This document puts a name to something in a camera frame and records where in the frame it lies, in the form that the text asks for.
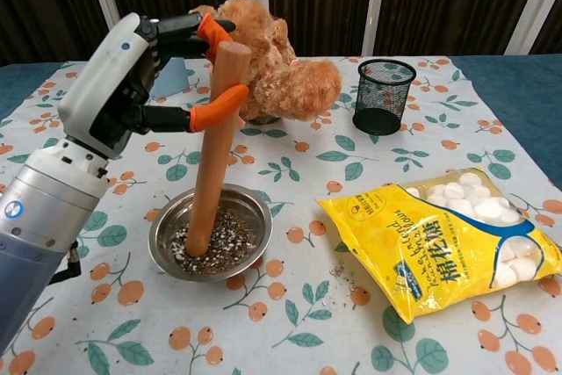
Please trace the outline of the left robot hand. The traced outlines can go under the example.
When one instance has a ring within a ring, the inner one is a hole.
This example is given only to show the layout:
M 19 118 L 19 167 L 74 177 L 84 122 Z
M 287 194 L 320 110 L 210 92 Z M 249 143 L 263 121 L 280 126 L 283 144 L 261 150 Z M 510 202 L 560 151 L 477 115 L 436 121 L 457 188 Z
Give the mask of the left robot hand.
M 105 36 L 58 105 L 64 140 L 50 148 L 71 164 L 113 159 L 131 134 L 197 133 L 225 122 L 248 95 L 236 83 L 216 100 L 189 111 L 148 105 L 155 79 L 173 58 L 212 60 L 234 22 L 192 12 L 173 18 L 130 13 Z

